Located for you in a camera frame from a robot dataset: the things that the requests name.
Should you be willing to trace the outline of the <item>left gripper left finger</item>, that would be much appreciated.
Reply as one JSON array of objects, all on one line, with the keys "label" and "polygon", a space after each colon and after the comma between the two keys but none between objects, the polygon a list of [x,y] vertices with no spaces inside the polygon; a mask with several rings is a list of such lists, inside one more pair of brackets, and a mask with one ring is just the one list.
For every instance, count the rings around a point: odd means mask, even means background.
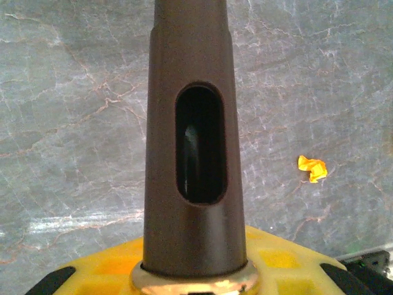
[{"label": "left gripper left finger", "polygon": [[139,294],[131,273],[142,260],[143,239],[73,260],[47,274],[27,294]]}]

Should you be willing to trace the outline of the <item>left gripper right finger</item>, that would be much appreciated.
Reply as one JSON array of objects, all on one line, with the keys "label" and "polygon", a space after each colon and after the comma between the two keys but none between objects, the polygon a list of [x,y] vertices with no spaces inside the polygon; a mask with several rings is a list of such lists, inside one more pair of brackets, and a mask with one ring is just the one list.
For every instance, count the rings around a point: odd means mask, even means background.
[{"label": "left gripper right finger", "polygon": [[251,226],[245,231],[259,294],[372,294],[334,258]]}]

